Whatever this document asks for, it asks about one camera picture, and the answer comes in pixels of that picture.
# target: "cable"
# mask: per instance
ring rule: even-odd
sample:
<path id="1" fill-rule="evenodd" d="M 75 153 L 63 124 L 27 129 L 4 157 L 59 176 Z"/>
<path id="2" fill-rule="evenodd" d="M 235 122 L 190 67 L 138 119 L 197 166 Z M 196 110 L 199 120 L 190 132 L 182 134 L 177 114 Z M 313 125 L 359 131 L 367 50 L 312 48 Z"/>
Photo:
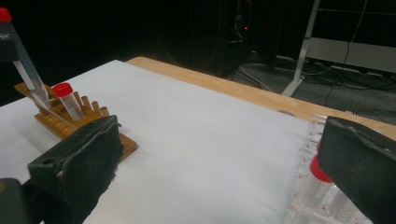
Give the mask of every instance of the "cable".
<path id="1" fill-rule="evenodd" d="M 213 53 L 212 56 L 210 57 L 209 61 L 207 61 L 205 67 L 204 67 L 204 71 L 206 70 L 206 68 L 209 66 L 209 64 L 212 62 L 213 58 L 215 57 L 216 52 L 218 51 L 218 46 L 219 46 L 219 40 L 220 40 L 220 28 L 221 28 L 221 3 L 220 0 L 218 0 L 218 7 L 219 7 L 219 25 L 218 25 L 218 38 L 216 40 L 216 46 L 213 49 Z"/>
<path id="2" fill-rule="evenodd" d="M 324 98 L 324 106 L 327 106 L 327 100 L 329 99 L 329 96 L 332 93 L 332 88 L 334 88 L 334 86 L 330 86 L 330 90 L 327 93 L 326 97 Z"/>
<path id="3" fill-rule="evenodd" d="M 256 80 L 251 79 L 251 78 L 250 78 L 250 79 L 247 79 L 247 78 L 245 78 L 245 76 L 238 76 L 238 77 L 241 77 L 241 78 L 244 79 L 245 81 L 251 83 L 254 87 L 256 87 L 256 88 L 262 90 L 262 85 L 260 85 L 260 83 L 257 82 Z"/>
<path id="4" fill-rule="evenodd" d="M 369 110 L 369 109 L 360 109 L 360 110 L 356 111 L 354 114 L 355 114 L 355 115 L 358 115 L 361 111 L 370 112 L 370 113 L 372 113 L 374 116 L 376 116 L 377 118 L 381 119 L 384 123 L 388 123 L 388 122 L 386 122 L 384 119 L 382 119 L 381 117 L 379 117 L 373 110 Z"/>
<path id="5" fill-rule="evenodd" d="M 364 12 L 366 11 L 366 6 L 367 6 L 367 0 L 364 1 L 363 10 L 361 11 L 361 17 L 359 18 L 358 25 L 356 26 L 355 33 L 353 34 L 350 42 L 353 42 L 355 40 L 356 33 L 358 32 L 359 27 L 361 26 L 361 19 L 363 19 Z"/>
<path id="6" fill-rule="evenodd" d="M 242 70 L 242 72 L 243 72 L 247 77 L 250 77 L 251 79 L 257 81 L 258 83 L 260 83 L 261 85 L 263 85 L 268 91 L 272 92 L 272 90 L 271 90 L 267 85 L 265 85 L 264 83 L 262 83 L 261 81 L 259 81 L 259 80 L 256 79 L 255 77 L 249 75 L 241 65 L 239 65 L 239 68 Z"/>

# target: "red cap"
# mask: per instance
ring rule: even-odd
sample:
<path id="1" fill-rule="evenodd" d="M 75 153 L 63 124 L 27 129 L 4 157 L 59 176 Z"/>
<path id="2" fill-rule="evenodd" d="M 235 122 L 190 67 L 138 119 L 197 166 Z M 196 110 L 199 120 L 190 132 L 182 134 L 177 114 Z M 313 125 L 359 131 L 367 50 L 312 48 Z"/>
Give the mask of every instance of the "red cap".
<path id="1" fill-rule="evenodd" d="M 312 159 L 311 165 L 309 166 L 311 173 L 314 177 L 317 179 L 327 182 L 327 183 L 332 183 L 332 180 L 319 168 L 318 165 L 318 155 Z"/>
<path id="2" fill-rule="evenodd" d="M 54 86 L 52 90 L 55 93 L 55 95 L 58 97 L 64 97 L 73 92 L 72 87 L 67 82 Z"/>
<path id="3" fill-rule="evenodd" d="M 0 22 L 1 21 L 11 21 L 12 17 L 6 7 L 0 7 Z"/>

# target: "clear plastic container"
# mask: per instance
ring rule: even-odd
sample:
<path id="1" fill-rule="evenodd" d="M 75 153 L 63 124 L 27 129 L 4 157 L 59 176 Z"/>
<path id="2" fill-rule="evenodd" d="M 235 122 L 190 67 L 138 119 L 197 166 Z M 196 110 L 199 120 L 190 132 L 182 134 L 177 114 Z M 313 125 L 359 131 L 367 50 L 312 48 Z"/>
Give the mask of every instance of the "clear plastic container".
<path id="1" fill-rule="evenodd" d="M 329 219 L 348 223 L 357 211 L 356 205 L 339 190 L 329 206 Z"/>
<path id="2" fill-rule="evenodd" d="M 76 97 L 73 94 L 73 89 L 69 83 L 64 82 L 58 84 L 54 86 L 52 90 L 55 95 L 59 97 L 62 104 L 64 104 L 64 108 L 66 108 L 73 120 L 85 118 L 84 112 L 81 110 L 81 107 L 79 106 Z"/>
<path id="3" fill-rule="evenodd" d="M 305 190 L 299 197 L 299 201 L 302 206 L 317 210 L 320 207 L 323 197 L 333 183 L 318 167 L 318 156 L 312 159 L 309 171 L 305 178 Z"/>

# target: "test tube rack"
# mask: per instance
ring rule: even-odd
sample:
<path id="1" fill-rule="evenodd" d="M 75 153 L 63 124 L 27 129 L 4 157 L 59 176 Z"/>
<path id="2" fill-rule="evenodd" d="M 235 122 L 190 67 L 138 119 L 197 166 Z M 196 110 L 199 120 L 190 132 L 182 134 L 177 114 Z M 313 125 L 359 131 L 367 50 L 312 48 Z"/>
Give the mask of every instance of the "test tube rack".
<path id="1" fill-rule="evenodd" d="M 51 87 L 46 85 L 47 92 L 49 93 L 50 110 L 47 110 L 35 101 L 35 98 L 33 98 L 25 83 L 17 84 L 14 88 L 19 93 L 28 97 L 35 103 L 39 110 L 39 113 L 35 115 L 35 119 L 60 139 L 66 138 L 68 135 L 70 135 L 86 123 L 89 123 L 95 119 L 109 116 L 107 107 L 100 107 L 97 101 L 93 101 L 92 103 L 90 103 L 90 100 L 87 96 L 79 97 L 77 91 L 73 93 L 78 101 L 78 104 L 80 105 L 82 111 L 85 114 L 85 118 L 80 120 L 72 120 L 70 118 L 70 115 L 64 108 L 61 100 L 53 93 Z M 130 139 L 122 133 L 120 133 L 120 140 L 124 146 L 123 155 L 120 159 L 121 161 L 123 161 L 135 150 L 137 150 L 138 145 L 134 140 Z"/>

